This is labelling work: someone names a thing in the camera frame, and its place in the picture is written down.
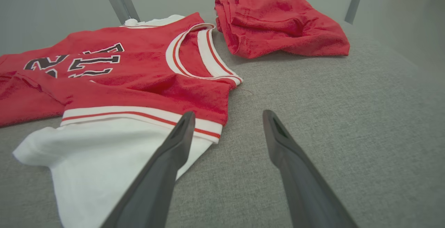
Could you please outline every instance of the folded red fabric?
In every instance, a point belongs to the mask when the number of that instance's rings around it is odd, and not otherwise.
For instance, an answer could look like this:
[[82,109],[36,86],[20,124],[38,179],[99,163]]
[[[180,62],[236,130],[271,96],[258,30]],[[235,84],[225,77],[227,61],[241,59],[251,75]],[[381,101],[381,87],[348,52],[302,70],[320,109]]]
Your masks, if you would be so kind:
[[232,54],[256,58],[277,50],[303,56],[349,54],[340,25],[305,0],[216,0],[216,24]]

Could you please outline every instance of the jersey hem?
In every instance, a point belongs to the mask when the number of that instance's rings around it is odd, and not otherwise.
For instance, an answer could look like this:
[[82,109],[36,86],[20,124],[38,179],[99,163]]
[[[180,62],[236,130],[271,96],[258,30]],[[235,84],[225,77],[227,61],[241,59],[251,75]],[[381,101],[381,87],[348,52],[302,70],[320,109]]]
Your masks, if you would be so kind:
[[[98,106],[66,110],[60,126],[116,117],[129,117],[173,129],[181,116],[181,114],[142,106]],[[194,136],[205,138],[217,144],[222,130],[222,124],[205,119],[195,119]]]

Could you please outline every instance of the red stripe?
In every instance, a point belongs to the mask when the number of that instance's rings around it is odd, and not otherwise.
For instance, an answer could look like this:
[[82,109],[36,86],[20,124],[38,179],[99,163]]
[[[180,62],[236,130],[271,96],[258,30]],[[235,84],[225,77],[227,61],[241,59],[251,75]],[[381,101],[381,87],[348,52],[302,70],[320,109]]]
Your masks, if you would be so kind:
[[[153,116],[153,115],[150,115],[150,114],[145,114],[145,113],[141,113],[141,112],[133,112],[133,111],[108,112],[108,113],[90,114],[90,115],[83,115],[83,116],[64,117],[62,119],[62,122],[63,121],[67,121],[67,120],[71,120],[71,119],[82,119],[84,117],[97,117],[97,116],[112,115],[112,114],[134,114],[134,115],[139,115],[139,116],[143,116],[143,117],[148,117],[150,119],[154,119],[154,120],[157,120],[159,122],[167,123],[169,125],[176,125],[176,122],[173,122],[173,121],[169,121],[169,120],[166,120],[166,119],[161,119],[160,117],[156,117],[156,116]],[[199,133],[203,133],[203,134],[209,135],[209,136],[213,136],[213,137],[216,137],[216,138],[220,138],[221,137],[221,135],[219,135],[218,133],[214,133],[214,132],[210,132],[210,131],[206,131],[206,130],[201,130],[201,129],[198,129],[198,128],[195,128],[195,131],[199,132]]]
[[178,41],[176,41],[175,47],[173,47],[173,62],[175,62],[176,67],[181,71],[181,73],[183,73],[185,76],[187,76],[187,74],[184,72],[184,70],[182,70],[179,65],[178,65],[178,61],[176,60],[176,48],[178,47],[178,43],[181,40],[181,38],[184,36],[185,33],[183,33],[181,35],[180,38],[178,38]]
[[210,44],[210,31],[211,31],[211,30],[208,30],[208,31],[207,31],[207,44],[209,45],[209,49],[210,49],[210,52],[212,53],[213,58],[215,59],[216,63],[218,63],[218,65],[221,66],[221,68],[222,68],[224,71],[226,71],[226,72],[229,73],[230,75],[233,75],[233,73],[231,73],[229,70],[227,70],[227,69],[224,67],[224,65],[222,65],[221,62],[219,62],[219,60],[216,58],[216,55],[215,55],[215,53],[214,53],[214,51],[213,51],[213,48],[212,48],[212,45]]

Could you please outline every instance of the gray fabric surface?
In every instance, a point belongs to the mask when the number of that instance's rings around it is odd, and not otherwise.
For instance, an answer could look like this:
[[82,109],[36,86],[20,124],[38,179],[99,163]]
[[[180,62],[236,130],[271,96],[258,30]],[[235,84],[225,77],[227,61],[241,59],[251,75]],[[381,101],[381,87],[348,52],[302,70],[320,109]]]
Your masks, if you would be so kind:
[[[360,227],[443,227],[444,84],[342,27],[348,57],[245,60],[214,32],[218,53],[244,83],[230,94],[220,143],[178,180],[167,227],[291,227],[264,109],[277,113]],[[0,227],[60,227],[49,171],[11,155],[28,133],[59,122],[0,129]]]

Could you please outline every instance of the jersey armhole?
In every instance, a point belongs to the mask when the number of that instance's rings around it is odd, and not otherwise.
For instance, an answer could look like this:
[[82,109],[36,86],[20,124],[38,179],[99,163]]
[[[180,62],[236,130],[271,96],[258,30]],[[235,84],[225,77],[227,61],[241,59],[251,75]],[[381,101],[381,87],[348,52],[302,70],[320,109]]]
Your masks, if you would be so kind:
[[[243,79],[241,79],[235,72],[230,70],[230,68],[227,67],[216,52],[211,35],[214,28],[215,26],[213,24],[197,24],[191,27],[188,31],[176,36],[176,38],[169,44],[165,53],[167,65],[174,73],[182,74],[190,78],[207,80],[229,79],[237,86],[243,82]],[[199,53],[204,66],[212,77],[196,76],[190,73],[179,59],[179,48],[181,43],[185,39],[186,35],[192,31],[199,31],[197,34]]]

